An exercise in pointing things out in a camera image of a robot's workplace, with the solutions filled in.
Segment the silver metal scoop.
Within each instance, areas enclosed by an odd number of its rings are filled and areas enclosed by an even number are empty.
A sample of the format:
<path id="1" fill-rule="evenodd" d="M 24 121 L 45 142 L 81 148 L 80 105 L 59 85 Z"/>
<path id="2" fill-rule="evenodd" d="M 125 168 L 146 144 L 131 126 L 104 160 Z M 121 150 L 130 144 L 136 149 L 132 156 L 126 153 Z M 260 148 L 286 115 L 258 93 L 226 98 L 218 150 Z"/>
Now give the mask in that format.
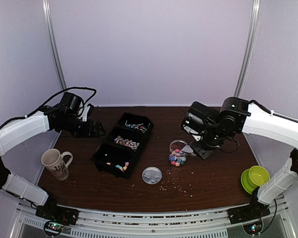
<path id="1" fill-rule="evenodd" d="M 193 156 L 193 157 L 196 156 L 195 152 L 193 151 L 193 149 L 191 148 L 191 146 L 188 145 L 188 144 L 185 145 L 185 146 L 181 149 L 181 152 L 183 152 L 183 153 L 185 153 L 185 154 L 188 154 L 188 155 L 190 155 L 190 156 Z"/>

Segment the clear plastic jar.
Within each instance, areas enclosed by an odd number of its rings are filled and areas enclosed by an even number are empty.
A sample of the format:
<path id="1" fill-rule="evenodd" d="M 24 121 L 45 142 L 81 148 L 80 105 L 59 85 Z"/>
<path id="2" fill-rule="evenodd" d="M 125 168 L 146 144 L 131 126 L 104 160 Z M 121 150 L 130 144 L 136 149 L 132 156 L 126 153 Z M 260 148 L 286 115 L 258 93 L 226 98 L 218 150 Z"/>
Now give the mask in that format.
<path id="1" fill-rule="evenodd" d="M 173 140 L 169 145 L 168 161 L 172 166 L 183 166 L 187 160 L 186 153 L 182 149 L 187 145 L 183 140 Z"/>

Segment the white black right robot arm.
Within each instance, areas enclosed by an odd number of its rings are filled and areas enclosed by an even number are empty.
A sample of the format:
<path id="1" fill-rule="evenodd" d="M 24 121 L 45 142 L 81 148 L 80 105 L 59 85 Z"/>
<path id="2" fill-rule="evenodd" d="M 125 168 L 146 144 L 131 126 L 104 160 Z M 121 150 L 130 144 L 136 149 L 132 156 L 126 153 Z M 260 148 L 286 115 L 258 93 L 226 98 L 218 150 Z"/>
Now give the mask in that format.
<path id="1" fill-rule="evenodd" d="M 245 207 L 245 215 L 255 219 L 273 200 L 298 180 L 298 119 L 269 110 L 256 100 L 228 97 L 220 110 L 194 102 L 181 122 L 181 129 L 194 137 L 193 152 L 206 159 L 220 149 L 226 139 L 246 133 L 280 141 L 293 147 L 282 168 L 255 189 L 255 200 Z"/>

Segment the black three-compartment candy tray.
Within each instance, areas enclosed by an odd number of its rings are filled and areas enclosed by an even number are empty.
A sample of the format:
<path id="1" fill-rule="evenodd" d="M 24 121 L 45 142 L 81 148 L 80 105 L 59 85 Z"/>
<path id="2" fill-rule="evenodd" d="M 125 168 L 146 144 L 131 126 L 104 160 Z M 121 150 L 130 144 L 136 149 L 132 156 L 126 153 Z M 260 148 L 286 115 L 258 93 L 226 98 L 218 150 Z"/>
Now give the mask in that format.
<path id="1" fill-rule="evenodd" d="M 128 179 L 150 138 L 149 117 L 124 113 L 91 157 L 96 169 Z"/>

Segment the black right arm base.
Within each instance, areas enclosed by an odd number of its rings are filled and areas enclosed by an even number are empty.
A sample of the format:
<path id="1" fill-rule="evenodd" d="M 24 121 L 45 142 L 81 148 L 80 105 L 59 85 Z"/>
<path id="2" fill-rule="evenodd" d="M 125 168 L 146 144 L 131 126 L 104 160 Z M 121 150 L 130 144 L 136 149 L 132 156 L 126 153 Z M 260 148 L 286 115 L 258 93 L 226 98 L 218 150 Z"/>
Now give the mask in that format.
<path id="1" fill-rule="evenodd" d="M 270 215 L 269 205 L 262 204 L 252 197 L 250 203 L 227 210 L 230 223 L 244 223 L 243 229 L 248 235 L 256 236 L 263 231 L 263 216 Z"/>

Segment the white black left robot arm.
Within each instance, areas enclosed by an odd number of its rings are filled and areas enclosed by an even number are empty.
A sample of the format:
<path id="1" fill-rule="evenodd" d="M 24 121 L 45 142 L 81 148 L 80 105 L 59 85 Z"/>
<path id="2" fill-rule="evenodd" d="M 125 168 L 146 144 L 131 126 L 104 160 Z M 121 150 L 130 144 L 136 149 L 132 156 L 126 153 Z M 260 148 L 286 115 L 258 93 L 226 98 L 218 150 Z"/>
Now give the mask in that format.
<path id="1" fill-rule="evenodd" d="M 0 190 L 42 206 L 42 212 L 50 220 L 61 216 L 61 208 L 50 195 L 37 185 L 16 175 L 5 167 L 2 156 L 26 140 L 47 131 L 67 131 L 76 138 L 100 138 L 106 132 L 100 121 L 93 121 L 94 106 L 68 89 L 59 92 L 59 103 L 49 106 L 44 102 L 37 109 L 21 117 L 7 120 L 0 126 Z"/>

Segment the silver metal jar lid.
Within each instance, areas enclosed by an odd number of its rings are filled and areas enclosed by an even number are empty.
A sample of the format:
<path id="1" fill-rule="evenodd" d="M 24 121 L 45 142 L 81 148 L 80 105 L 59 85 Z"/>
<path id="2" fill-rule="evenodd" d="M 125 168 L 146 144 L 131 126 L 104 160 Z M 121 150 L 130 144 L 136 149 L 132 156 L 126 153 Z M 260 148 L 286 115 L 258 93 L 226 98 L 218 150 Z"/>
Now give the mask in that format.
<path id="1" fill-rule="evenodd" d="M 142 172 L 142 179 L 147 184 L 157 184 L 162 179 L 162 171 L 157 167 L 147 167 Z"/>

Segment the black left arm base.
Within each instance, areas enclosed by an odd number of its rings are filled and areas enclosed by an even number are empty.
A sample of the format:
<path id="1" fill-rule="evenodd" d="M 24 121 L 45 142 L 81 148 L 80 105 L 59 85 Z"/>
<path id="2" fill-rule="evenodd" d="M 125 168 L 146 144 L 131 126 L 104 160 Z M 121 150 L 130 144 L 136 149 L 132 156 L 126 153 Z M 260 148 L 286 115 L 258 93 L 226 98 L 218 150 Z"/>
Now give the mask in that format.
<path id="1" fill-rule="evenodd" d="M 53 238 L 60 235 L 66 226 L 75 225 L 79 215 L 77 209 L 58 205 L 54 195 L 49 195 L 43 205 L 32 203 L 32 206 L 37 217 L 47 220 L 43 225 L 43 231 Z"/>

